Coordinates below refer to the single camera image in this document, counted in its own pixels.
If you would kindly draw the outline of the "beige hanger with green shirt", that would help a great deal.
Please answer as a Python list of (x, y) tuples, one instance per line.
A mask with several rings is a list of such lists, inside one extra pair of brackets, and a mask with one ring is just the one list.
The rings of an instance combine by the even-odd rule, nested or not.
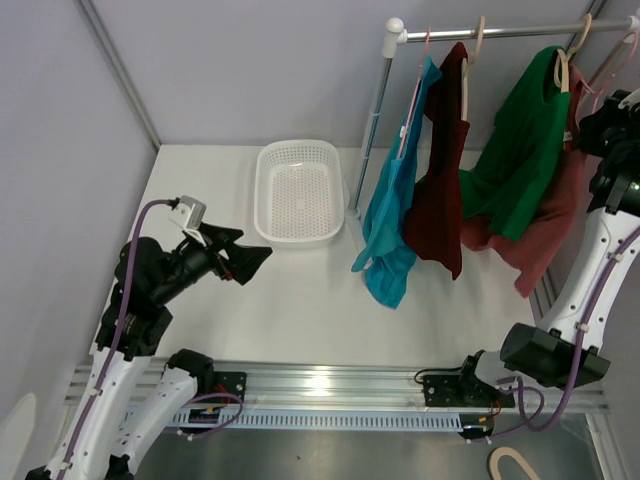
[(561, 93), (568, 93), (570, 89), (570, 60), (581, 49), (592, 27), (593, 15), (587, 13), (582, 19), (583, 28), (579, 38), (571, 44), (568, 50), (556, 50), (554, 66), (554, 83)]

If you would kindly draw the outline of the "pink t shirt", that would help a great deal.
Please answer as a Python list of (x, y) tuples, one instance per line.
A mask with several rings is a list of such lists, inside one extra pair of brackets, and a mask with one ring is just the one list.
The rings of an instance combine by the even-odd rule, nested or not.
[(521, 238), (514, 241), (492, 232), (486, 216), (473, 217), (462, 225), (461, 241), (465, 247), (472, 251), (492, 249), (509, 266), (519, 271), (514, 288), (524, 298), (533, 293), (537, 282), (569, 235), (585, 177), (586, 154), (578, 148), (580, 133), (577, 111), (588, 86), (576, 66), (570, 67), (569, 76), (569, 139), (563, 144), (553, 178)]

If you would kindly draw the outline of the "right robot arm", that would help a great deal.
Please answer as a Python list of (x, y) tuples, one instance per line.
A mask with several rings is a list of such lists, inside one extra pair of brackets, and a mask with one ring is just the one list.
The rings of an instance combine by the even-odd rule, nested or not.
[(639, 256), (639, 93), (618, 90), (580, 123), (581, 149), (599, 158), (580, 251), (560, 295), (534, 326), (515, 324), (498, 352), (470, 357), (455, 392), (474, 405), (509, 380), (571, 393), (601, 380), (607, 318)]

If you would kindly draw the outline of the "green t shirt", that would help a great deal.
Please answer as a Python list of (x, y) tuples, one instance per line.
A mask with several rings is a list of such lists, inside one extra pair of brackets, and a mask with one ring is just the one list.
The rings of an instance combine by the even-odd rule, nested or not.
[(550, 184), (568, 120), (569, 75), (554, 80), (564, 51), (550, 46), (531, 60), (494, 118), (494, 129), (470, 171), (459, 172), (463, 217), (484, 216), (489, 229), (519, 240)]

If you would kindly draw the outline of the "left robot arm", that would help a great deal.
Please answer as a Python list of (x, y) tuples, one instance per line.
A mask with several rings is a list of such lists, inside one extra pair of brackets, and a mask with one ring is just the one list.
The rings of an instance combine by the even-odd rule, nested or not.
[(244, 285), (272, 253), (266, 246), (238, 244), (244, 234), (239, 229), (202, 224), (198, 232), (199, 239), (186, 237), (172, 251), (151, 237), (122, 248), (78, 409), (54, 456), (28, 478), (131, 479), (182, 407), (219, 398), (243, 403), (240, 394), (217, 390), (210, 357), (181, 349), (135, 414), (125, 415), (173, 319), (168, 303), (209, 273)]

